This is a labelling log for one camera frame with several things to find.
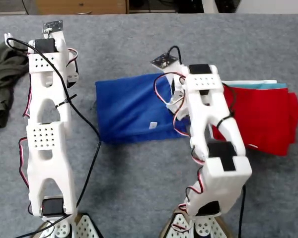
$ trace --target wooden cabinet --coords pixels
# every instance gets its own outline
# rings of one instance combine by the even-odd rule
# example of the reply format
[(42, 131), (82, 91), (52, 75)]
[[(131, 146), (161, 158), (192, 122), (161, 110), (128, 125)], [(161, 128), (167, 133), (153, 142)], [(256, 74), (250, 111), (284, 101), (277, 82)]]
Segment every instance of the wooden cabinet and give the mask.
[(126, 0), (36, 0), (40, 14), (125, 14)]

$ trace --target white robotic arm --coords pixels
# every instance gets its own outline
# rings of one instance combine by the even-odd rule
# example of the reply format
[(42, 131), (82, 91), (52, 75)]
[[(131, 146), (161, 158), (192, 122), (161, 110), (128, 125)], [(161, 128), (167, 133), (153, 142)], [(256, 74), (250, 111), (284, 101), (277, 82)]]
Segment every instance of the white robotic arm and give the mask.
[[(27, 110), (25, 113), (29, 117), (26, 127), (29, 147), (28, 182), (25, 182), (28, 183), (32, 214), (48, 222), (40, 238), (75, 238), (78, 234), (76, 230), (81, 230), (83, 226), (89, 226), (84, 235), (97, 238), (98, 232), (87, 215), (78, 224), (75, 223), (79, 202), (76, 202), (74, 177), (66, 152), (66, 138), (71, 135), (72, 129), (70, 105), (81, 118), (88, 121), (70, 103), (75, 95), (70, 97), (67, 91), (78, 80), (75, 61), (77, 51), (67, 48), (62, 21), (45, 23), (43, 34), (44, 39), (30, 41), (29, 44), (12, 38), (9, 33), (4, 36), (6, 44), (15, 50), (26, 52), (15, 46), (14, 42), (28, 47), (31, 86), (27, 109), (29, 107), (31, 113), (29, 115)], [(60, 120), (42, 123), (42, 113), (48, 100), (53, 101)], [(44, 184), (47, 179), (56, 183), (60, 195), (45, 196)]]
[[(198, 181), (187, 187), (180, 208), (192, 221), (219, 216), (236, 202), (252, 169), (238, 126), (226, 104), (217, 68), (207, 64), (184, 66), (169, 52), (151, 63), (167, 73), (172, 96), (166, 106), (173, 113), (178, 111), (179, 120), (189, 115), (190, 146), (201, 161), (199, 164), (204, 164), (198, 170)], [(217, 126), (226, 141), (207, 143), (204, 132), (209, 124)]]

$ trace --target gray table surface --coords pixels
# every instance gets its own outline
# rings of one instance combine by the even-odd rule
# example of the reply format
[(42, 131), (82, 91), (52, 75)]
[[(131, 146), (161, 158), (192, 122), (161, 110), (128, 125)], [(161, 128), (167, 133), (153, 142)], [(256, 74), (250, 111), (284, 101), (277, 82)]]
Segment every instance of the gray table surface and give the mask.
[[(3, 34), (29, 41), (42, 24), (63, 19), (69, 47), (79, 50), (81, 82), (74, 103), (96, 120), (94, 82), (157, 72), (149, 61), (177, 44), (185, 64), (217, 65), (222, 80), (276, 79), (298, 96), (298, 15), (137, 14), (107, 16), (0, 17)], [(28, 77), (15, 87), (6, 128), (0, 130), (0, 238), (35, 230), (27, 214), (27, 189), (19, 174), (18, 139), (26, 134), (21, 117)], [(45, 120), (54, 119), (47, 110)], [(97, 143), (73, 114), (68, 156), (80, 193)], [(298, 132), (288, 156), (247, 151), (253, 176), (247, 183), (243, 237), (298, 237)], [(196, 180), (187, 139), (103, 145), (80, 211), (88, 212), (106, 238), (157, 237), (184, 189)], [(47, 194), (56, 192), (48, 183)], [(237, 232), (240, 200), (224, 216)]]

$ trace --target dark green cloth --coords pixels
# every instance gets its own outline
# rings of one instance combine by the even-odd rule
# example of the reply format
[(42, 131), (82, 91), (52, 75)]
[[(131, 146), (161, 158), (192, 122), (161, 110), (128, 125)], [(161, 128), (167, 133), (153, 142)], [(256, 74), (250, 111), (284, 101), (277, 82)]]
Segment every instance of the dark green cloth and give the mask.
[(13, 87), (29, 71), (28, 57), (0, 44), (0, 128), (6, 126), (13, 102)]

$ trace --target folded red shirt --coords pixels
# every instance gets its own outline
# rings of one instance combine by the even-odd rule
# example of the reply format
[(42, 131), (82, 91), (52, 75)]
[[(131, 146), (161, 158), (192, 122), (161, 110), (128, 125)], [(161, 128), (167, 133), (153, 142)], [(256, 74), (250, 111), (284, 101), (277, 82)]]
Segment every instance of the folded red shirt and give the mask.
[[(236, 92), (235, 111), (238, 128), (246, 147), (275, 155), (286, 155), (288, 147), (295, 142), (298, 124), (298, 100), (295, 93), (287, 88), (244, 89)], [(228, 105), (233, 94), (225, 88), (224, 96)], [(215, 139), (224, 139), (213, 126)]]

